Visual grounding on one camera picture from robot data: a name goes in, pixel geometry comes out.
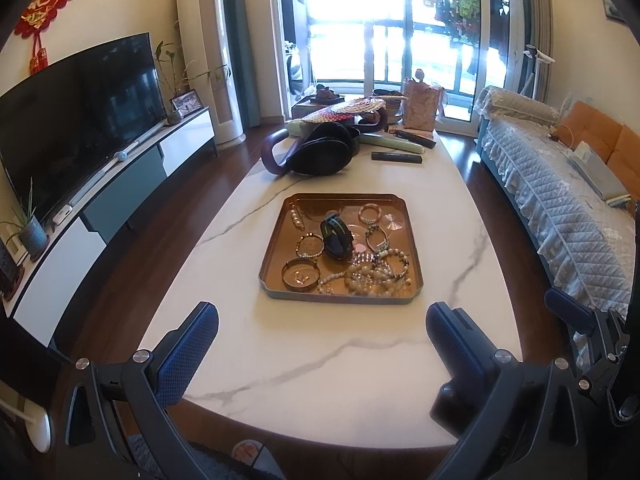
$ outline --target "woven fan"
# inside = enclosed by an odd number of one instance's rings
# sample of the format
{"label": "woven fan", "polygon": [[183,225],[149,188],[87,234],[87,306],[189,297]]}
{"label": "woven fan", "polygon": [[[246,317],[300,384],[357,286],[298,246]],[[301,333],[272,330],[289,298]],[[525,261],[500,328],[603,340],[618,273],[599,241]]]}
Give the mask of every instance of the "woven fan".
{"label": "woven fan", "polygon": [[367,112],[373,112],[380,108],[385,108],[384,99],[375,97],[365,97],[354,101],[347,101],[328,106],[317,112],[313,112],[302,118],[305,123],[328,123],[330,121],[344,121],[353,116]]}

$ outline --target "copper tray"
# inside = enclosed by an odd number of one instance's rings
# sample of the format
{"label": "copper tray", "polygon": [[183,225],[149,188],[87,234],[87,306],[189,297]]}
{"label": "copper tray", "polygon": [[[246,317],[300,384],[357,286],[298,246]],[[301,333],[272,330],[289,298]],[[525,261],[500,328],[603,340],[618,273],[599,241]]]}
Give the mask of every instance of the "copper tray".
{"label": "copper tray", "polygon": [[[320,222],[326,213],[335,211],[356,236],[354,245],[365,245],[366,226],[358,220],[358,211],[366,203],[376,203],[382,208],[379,225],[386,232],[390,246],[404,251],[409,257],[409,274],[412,283],[397,292],[392,298],[370,298],[354,296],[347,293],[344,280],[331,282],[334,294],[319,294],[318,290],[309,292],[292,292],[282,283],[282,267],[297,258],[296,243],[305,233],[320,234]],[[295,227],[291,220],[290,210],[296,206],[300,218],[304,222],[304,230]],[[390,259],[396,268],[397,261]],[[343,271],[349,264],[338,262],[326,254],[318,258],[321,276]],[[411,229],[409,213],[404,200],[392,194],[342,194],[342,193],[299,193],[284,200],[278,220],[271,234],[267,251],[262,260],[258,275],[262,286],[271,298],[280,300],[322,301],[325,303],[369,303],[369,304],[407,304],[420,293],[424,286],[418,251],[415,248],[414,232]]]}

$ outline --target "gift bag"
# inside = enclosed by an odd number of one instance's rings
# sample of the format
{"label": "gift bag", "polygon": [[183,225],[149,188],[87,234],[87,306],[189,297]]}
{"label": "gift bag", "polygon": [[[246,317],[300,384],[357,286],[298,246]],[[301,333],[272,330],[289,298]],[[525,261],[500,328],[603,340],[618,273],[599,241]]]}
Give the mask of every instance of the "gift bag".
{"label": "gift bag", "polygon": [[444,115],[444,88],[407,78],[402,85],[402,94],[407,97],[402,101],[402,125],[412,130],[432,132],[438,111]]}

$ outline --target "curtain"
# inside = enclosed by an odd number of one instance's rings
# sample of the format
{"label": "curtain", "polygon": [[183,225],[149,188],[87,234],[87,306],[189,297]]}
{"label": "curtain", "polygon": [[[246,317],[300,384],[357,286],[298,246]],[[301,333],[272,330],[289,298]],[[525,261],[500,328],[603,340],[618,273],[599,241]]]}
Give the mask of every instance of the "curtain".
{"label": "curtain", "polygon": [[244,129],[260,124],[260,103],[255,82],[254,53],[244,0],[223,0],[231,72],[238,94],[240,118]]}
{"label": "curtain", "polygon": [[[554,28],[551,0],[529,0],[529,3],[531,27],[529,43],[540,52],[553,57]],[[552,66],[548,64],[540,66],[538,100],[542,102],[546,101]]]}

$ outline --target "balcony door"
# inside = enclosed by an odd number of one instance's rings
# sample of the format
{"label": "balcony door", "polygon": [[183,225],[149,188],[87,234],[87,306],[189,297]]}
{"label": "balcony door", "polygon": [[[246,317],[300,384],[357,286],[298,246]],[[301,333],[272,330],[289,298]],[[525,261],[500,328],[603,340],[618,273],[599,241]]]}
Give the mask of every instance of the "balcony door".
{"label": "balcony door", "polygon": [[472,104],[478,91],[489,84],[505,88],[516,84],[524,32],[522,13],[514,19],[512,0],[304,0],[304,4],[313,77],[340,93],[400,89],[404,78],[421,68],[425,81],[447,91],[439,129],[473,135],[478,116]]}

